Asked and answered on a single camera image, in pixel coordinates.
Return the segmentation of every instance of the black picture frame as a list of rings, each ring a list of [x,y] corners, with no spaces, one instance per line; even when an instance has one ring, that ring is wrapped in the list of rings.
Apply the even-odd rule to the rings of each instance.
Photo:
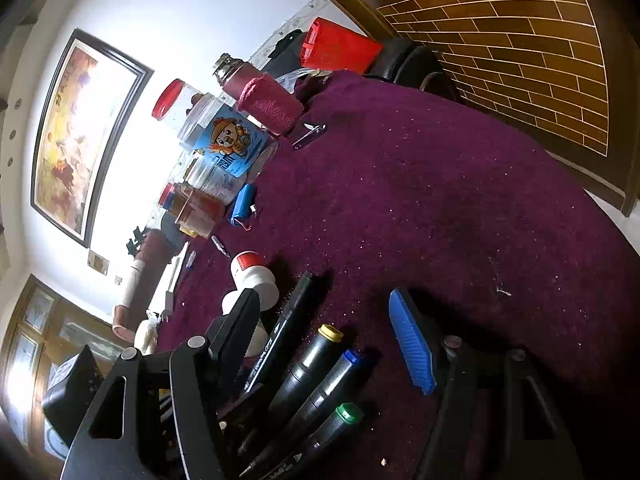
[[[58,86],[58,80],[60,78],[60,73],[65,67],[65,61],[68,56],[68,53],[74,44],[74,42],[78,40],[87,46],[97,50],[100,54],[104,55],[110,60],[113,60],[119,63],[121,66],[127,68],[131,73],[135,75],[135,80],[132,86],[127,93],[126,98],[123,101],[122,107],[120,108],[116,120],[113,123],[113,127],[109,133],[108,140],[106,142],[104,151],[102,152],[102,158],[97,163],[97,170],[95,174],[95,182],[92,189],[91,196],[87,197],[88,202],[88,211],[86,213],[86,227],[84,229],[84,236],[75,236],[73,232],[71,232],[68,228],[65,228],[62,224],[60,224],[55,218],[52,217],[46,210],[41,208],[36,203],[36,178],[37,178],[37,166],[40,155],[40,145],[42,143],[42,134],[44,127],[46,126],[45,122],[47,120],[47,112],[49,111],[50,103],[54,98],[54,93],[56,92],[56,88]],[[57,229],[61,230],[63,233],[67,234],[71,239],[75,240],[83,247],[88,248],[91,245],[91,239],[94,231],[95,224],[95,215],[98,208],[98,202],[100,202],[100,194],[102,192],[102,186],[104,185],[104,179],[106,177],[106,173],[109,169],[111,159],[113,157],[113,153],[118,145],[120,140],[120,136],[124,130],[124,127],[129,120],[131,112],[138,102],[140,95],[142,94],[143,89],[148,83],[149,79],[153,75],[153,71],[143,65],[140,62],[137,62],[132,57],[127,56],[117,48],[112,47],[111,45],[105,43],[102,40],[99,40],[95,36],[76,28],[71,37],[66,43],[65,49],[60,57],[60,61],[56,67],[56,71],[53,75],[51,83],[49,85],[49,90],[47,91],[47,98],[44,103],[44,107],[42,109],[42,114],[40,116],[40,123],[38,124],[38,134],[36,136],[34,151],[33,151],[33,163],[31,168],[31,207],[33,207],[38,213],[40,213],[44,218],[47,219],[52,225],[54,225]]]

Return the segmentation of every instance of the wooden door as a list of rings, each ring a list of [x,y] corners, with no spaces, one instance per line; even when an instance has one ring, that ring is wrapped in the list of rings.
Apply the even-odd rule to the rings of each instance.
[[[68,449],[44,416],[42,399],[58,367],[85,344],[104,376],[124,349],[110,325],[32,276],[2,343],[0,402],[12,430],[50,478],[60,477]]]
[[[361,1],[433,50],[469,106],[534,137],[630,211],[640,49],[638,19],[617,0]]]

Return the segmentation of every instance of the brick pattern door panel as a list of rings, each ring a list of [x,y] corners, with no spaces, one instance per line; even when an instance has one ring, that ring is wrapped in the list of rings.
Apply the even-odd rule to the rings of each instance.
[[[638,48],[607,0],[365,0],[436,53],[471,106],[625,188]]]

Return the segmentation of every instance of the blue label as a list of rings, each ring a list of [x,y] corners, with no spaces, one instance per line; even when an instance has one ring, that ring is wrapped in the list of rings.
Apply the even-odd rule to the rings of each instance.
[[[267,135],[223,104],[193,149],[233,176],[245,173],[267,143]]]

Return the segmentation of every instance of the black marker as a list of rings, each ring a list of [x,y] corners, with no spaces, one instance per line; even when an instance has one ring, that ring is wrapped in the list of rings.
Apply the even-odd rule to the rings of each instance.
[[[248,457],[260,451],[272,434],[277,434],[308,395],[324,378],[337,361],[342,350],[343,335],[337,328],[324,324],[313,341],[306,347],[299,361],[287,371],[287,375],[271,400],[264,423],[253,428],[238,448],[238,456]]]
[[[315,430],[317,424],[327,418],[353,386],[359,364],[359,355],[351,350],[340,356],[284,430],[251,462],[254,471],[260,474],[271,470],[283,456],[286,456],[297,440]]]
[[[283,357],[283,349],[288,346],[292,333],[299,328],[298,323],[305,315],[304,310],[300,308],[300,306],[306,299],[306,294],[309,291],[313,278],[313,274],[306,270],[298,280],[296,288],[284,306],[276,326],[271,331],[271,335],[262,354],[260,354],[260,357],[255,362],[254,368],[249,374],[249,378],[244,385],[245,393],[249,393],[256,384],[264,384],[268,375],[277,368],[278,363],[289,359],[288,356]]]
[[[357,426],[364,414],[351,402],[338,406],[318,430],[297,446],[264,480],[291,480],[301,473],[343,433]]]

